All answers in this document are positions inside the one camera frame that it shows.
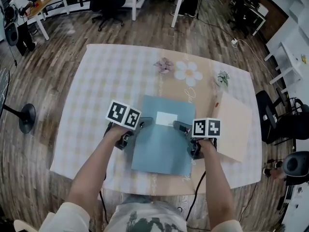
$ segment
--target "person's hand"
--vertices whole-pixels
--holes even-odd
[[[129,131],[128,128],[113,124],[112,128],[106,133],[105,137],[118,141],[127,131]]]
[[[198,141],[199,145],[201,145],[201,151],[204,153],[207,150],[214,150],[216,151],[216,148],[213,146],[212,142],[209,139],[202,139]]]

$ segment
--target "black cable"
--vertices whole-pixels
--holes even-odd
[[[11,46],[10,46],[10,45],[9,45],[9,49],[10,49],[11,54],[12,54],[12,57],[13,57],[13,59],[14,59],[15,67],[17,67],[17,61],[16,61],[16,59],[15,59],[15,57],[14,57],[14,55],[13,55],[13,52],[12,52],[12,50],[11,50]]]
[[[101,198],[101,201],[102,201],[103,209],[104,209],[104,212],[105,212],[105,221],[106,221],[106,223],[108,224],[107,214],[106,214],[106,208],[105,208],[105,204],[104,204],[104,201],[103,201],[103,197],[102,197],[102,192],[101,192],[101,190],[100,190],[99,193],[100,193],[100,198]]]
[[[201,0],[201,2],[199,3],[199,7],[198,7],[198,10],[197,10],[197,20],[198,20],[199,9],[201,8],[201,5],[202,5],[202,1],[203,1],[203,0]]]
[[[255,189],[256,189],[256,186],[257,186],[257,183],[256,183],[256,184],[255,184],[255,186],[254,186],[254,189],[253,189],[253,192],[252,192],[251,198],[249,199],[249,201],[248,201],[248,203],[247,203],[247,206],[244,208],[244,210],[243,210],[243,211],[242,211],[242,213],[240,214],[240,219],[239,219],[239,222],[241,221],[243,213],[244,213],[244,212],[245,212],[245,210],[248,208],[248,206],[249,206],[249,204],[250,204],[250,201],[251,201],[251,200],[252,200],[252,198],[253,198],[253,195],[254,195],[254,191],[255,191]]]
[[[221,27],[217,26],[217,25],[213,25],[213,24],[210,24],[210,23],[207,23],[207,22],[204,22],[202,21],[201,19],[198,19],[197,17],[194,17],[194,19],[198,20],[198,21],[201,21],[202,23],[206,24],[206,25],[209,25],[209,26],[213,26],[213,27],[216,27],[220,30],[222,30],[224,33],[226,33],[227,35],[231,36],[232,39],[234,39],[234,37],[227,31],[225,31],[224,29],[222,29]]]
[[[187,225],[188,228],[192,229],[192,230],[204,230],[204,231],[210,231],[208,229],[200,229],[200,228],[193,228]]]
[[[192,210],[192,208],[193,208],[193,205],[194,205],[195,201],[197,200],[197,191],[198,191],[198,188],[199,188],[199,186],[201,185],[202,180],[204,179],[205,175],[206,175],[206,171],[203,173],[201,179],[199,180],[199,183],[198,183],[198,185],[197,185],[197,189],[195,190],[193,203],[192,203],[192,205],[191,205],[191,207],[190,207],[190,209],[189,209],[189,213],[188,213],[188,215],[187,215],[187,218],[185,219],[186,221],[188,221],[188,218],[189,218],[189,216],[190,216],[190,213],[191,213],[191,210]]]

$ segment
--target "black pants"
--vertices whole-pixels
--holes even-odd
[[[185,13],[195,16],[197,10],[198,0],[183,0],[180,6],[179,14],[184,15]]]
[[[17,41],[17,49],[19,50],[20,54],[23,56],[28,48],[30,52],[34,50],[35,44],[32,42],[31,35],[28,31],[27,22],[23,25],[17,27],[18,30],[18,41]]]

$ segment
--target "black and white marker cube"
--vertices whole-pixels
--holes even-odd
[[[112,100],[105,118],[115,124],[135,130],[141,111],[119,101]]]
[[[197,118],[193,120],[192,137],[219,138],[221,120],[217,118]]]

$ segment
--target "person's left hand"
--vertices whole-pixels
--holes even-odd
[[[129,131],[128,128],[113,124],[112,128],[106,133],[105,137],[112,137],[118,141],[127,131]]]

